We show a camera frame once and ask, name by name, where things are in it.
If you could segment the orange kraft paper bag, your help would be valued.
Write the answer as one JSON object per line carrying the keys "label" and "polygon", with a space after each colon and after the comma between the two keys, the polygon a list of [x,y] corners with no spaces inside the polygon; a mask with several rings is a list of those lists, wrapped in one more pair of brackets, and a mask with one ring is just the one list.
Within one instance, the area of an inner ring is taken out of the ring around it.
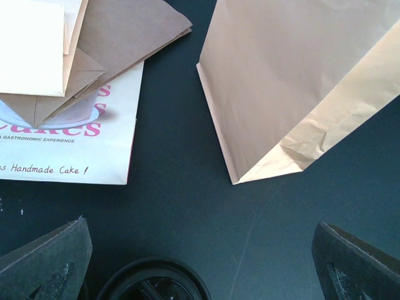
{"label": "orange kraft paper bag", "polygon": [[218,1],[197,64],[233,184],[304,171],[399,95],[398,1]]}

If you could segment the cream cakes printed paper bag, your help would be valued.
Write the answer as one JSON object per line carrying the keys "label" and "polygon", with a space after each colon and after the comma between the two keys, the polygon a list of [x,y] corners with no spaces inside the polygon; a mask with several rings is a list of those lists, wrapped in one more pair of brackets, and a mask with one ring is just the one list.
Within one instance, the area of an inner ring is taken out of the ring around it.
{"label": "cream cakes printed paper bag", "polygon": [[86,98],[86,119],[33,128],[1,103],[1,179],[125,185],[142,63]]}

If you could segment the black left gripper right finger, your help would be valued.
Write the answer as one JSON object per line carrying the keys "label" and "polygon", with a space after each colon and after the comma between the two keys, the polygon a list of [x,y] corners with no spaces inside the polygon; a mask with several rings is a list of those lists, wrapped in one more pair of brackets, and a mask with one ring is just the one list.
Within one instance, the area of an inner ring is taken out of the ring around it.
{"label": "black left gripper right finger", "polygon": [[325,299],[399,299],[399,260],[319,222],[312,257]]}

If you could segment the folded orange paper bag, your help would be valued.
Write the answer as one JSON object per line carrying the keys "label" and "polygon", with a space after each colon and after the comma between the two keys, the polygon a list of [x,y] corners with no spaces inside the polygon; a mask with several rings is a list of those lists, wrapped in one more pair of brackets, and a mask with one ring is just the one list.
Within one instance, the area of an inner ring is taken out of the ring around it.
{"label": "folded orange paper bag", "polygon": [[87,1],[1,1],[1,101],[36,128],[106,74],[78,48]]}

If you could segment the dark brown paper bag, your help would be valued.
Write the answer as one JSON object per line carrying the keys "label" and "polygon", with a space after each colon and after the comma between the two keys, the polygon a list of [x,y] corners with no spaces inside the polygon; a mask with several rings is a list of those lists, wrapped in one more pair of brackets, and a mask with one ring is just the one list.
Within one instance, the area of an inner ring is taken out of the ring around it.
{"label": "dark brown paper bag", "polygon": [[165,1],[89,1],[78,48],[106,69],[100,88],[191,32],[191,21]]}

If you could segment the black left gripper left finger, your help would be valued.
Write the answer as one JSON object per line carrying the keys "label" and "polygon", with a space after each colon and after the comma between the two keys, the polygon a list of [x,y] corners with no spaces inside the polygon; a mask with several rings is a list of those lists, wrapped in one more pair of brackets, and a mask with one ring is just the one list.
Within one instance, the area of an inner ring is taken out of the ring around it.
{"label": "black left gripper left finger", "polygon": [[93,245],[80,217],[1,257],[1,299],[89,299]]}

